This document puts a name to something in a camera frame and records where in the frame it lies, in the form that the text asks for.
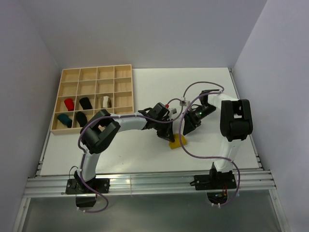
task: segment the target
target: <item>yellow object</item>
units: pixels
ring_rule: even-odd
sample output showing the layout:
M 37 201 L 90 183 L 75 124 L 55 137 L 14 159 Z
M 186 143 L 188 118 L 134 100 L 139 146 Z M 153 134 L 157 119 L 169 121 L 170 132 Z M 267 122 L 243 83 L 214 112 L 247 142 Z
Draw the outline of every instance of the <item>yellow object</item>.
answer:
M 178 148 L 178 147 L 181 147 L 180 145 L 180 141 L 179 141 L 179 135 L 178 134 L 174 134 L 174 138 L 175 138 L 175 142 L 170 142 L 169 143 L 169 147 L 171 149 L 175 149 L 175 148 Z M 183 145 L 186 145 L 187 144 L 187 141 L 185 139 L 185 137 L 182 135 L 182 143 Z

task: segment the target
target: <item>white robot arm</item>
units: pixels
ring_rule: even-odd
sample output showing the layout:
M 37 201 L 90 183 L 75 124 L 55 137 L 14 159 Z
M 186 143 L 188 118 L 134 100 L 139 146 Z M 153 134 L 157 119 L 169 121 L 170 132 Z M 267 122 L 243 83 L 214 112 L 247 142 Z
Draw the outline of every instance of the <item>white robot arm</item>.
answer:
M 186 135 L 195 130 L 201 125 L 201 119 L 219 109 L 221 114 L 220 131 L 223 141 L 218 156 L 233 161 L 241 142 L 253 131 L 250 103 L 248 100 L 231 98 L 223 93 L 205 96 L 205 93 L 212 91 L 216 90 L 202 91 L 199 98 L 201 105 L 194 110 L 190 109 L 184 116 L 183 134 Z M 81 130 L 81 133 L 85 130 L 81 142 L 87 151 L 81 165 L 83 180 L 91 188 L 98 188 L 96 186 L 96 166 L 99 156 L 101 152 L 108 148 L 118 132 L 155 129 L 158 137 L 174 142 L 172 122 L 163 124 L 150 120 L 150 118 L 158 121 L 171 120 L 169 118 L 169 110 L 165 105 L 158 103 L 154 108 L 140 110 L 135 115 L 136 117 L 132 117 L 132 114 L 128 117 L 124 115 L 118 116 L 109 114 L 106 110 L 101 110 Z M 138 115 L 145 116 L 147 119 L 138 117 Z M 103 116 L 117 116 L 118 118 L 98 119 Z M 78 191 L 66 191 L 67 194 L 68 192 L 71 192 L 71 194 L 89 192 L 89 189 L 84 186 L 81 180 L 80 171 L 77 170 L 74 174 L 75 184 L 72 182 L 68 184 L 70 190 L 74 188 L 78 189 Z M 233 182 L 232 188 L 236 188 L 235 177 L 232 174 L 232 164 L 228 160 L 216 160 L 213 163 L 209 176 L 212 186 L 206 186 L 207 189 L 218 189 L 218 186 L 226 182 Z

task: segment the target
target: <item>wooden tray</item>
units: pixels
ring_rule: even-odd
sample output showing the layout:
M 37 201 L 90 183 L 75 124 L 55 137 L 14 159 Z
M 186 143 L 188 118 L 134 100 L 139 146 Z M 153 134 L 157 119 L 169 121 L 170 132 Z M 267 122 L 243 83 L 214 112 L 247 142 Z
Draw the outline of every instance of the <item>wooden tray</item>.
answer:
M 54 108 L 51 132 L 53 134 L 78 133 L 81 130 L 75 116 L 83 112 L 87 119 L 101 110 L 100 98 L 109 96 L 111 108 L 106 110 L 114 114 L 129 114 L 134 112 L 132 66 L 116 65 L 62 71 L 57 100 Z M 81 98 L 88 97 L 91 110 L 83 110 L 79 103 Z M 65 99 L 71 98 L 74 110 L 68 111 Z M 66 114 L 73 120 L 72 128 L 63 125 L 58 119 L 59 114 Z

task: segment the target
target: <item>clear panel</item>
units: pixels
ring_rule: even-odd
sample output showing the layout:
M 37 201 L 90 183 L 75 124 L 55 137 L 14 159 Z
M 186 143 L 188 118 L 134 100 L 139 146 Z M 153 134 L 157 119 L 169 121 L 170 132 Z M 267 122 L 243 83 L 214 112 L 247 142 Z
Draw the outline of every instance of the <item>clear panel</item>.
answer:
M 221 209 L 212 208 L 205 197 L 205 193 L 113 196 L 108 209 L 98 214 L 76 211 L 74 197 L 36 198 L 31 199 L 23 231 L 280 231 L 268 191 L 240 192 Z

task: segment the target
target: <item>white tabletop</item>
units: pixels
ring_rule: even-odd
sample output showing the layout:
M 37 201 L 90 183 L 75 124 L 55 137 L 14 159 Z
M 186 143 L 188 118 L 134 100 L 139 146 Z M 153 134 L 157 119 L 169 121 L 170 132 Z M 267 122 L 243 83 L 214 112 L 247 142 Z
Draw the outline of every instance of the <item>white tabletop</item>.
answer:
M 237 97 L 227 68 L 183 69 L 133 69 L 135 111 L 154 107 L 158 102 L 167 103 L 181 98 L 188 85 L 196 81 L 212 81 L 225 87 L 225 93 Z M 187 100 L 192 100 L 208 84 L 192 86 Z M 179 106 L 173 102 L 170 107 Z M 202 120 L 202 125 L 186 135 L 187 149 L 199 156 L 216 156 L 222 136 L 219 128 L 220 112 L 217 110 Z M 174 133 L 178 131 L 174 122 Z M 80 165 L 82 152 L 77 147 L 79 134 L 49 136 L 41 175 L 65 175 L 71 166 Z M 181 148 L 171 150 L 168 141 L 156 136 L 155 130 L 130 130 L 118 133 L 98 161 L 97 173 L 144 173 L 209 170 L 213 160 L 195 159 Z M 241 169 L 258 168 L 252 143 L 248 137 L 239 148 L 236 164 Z

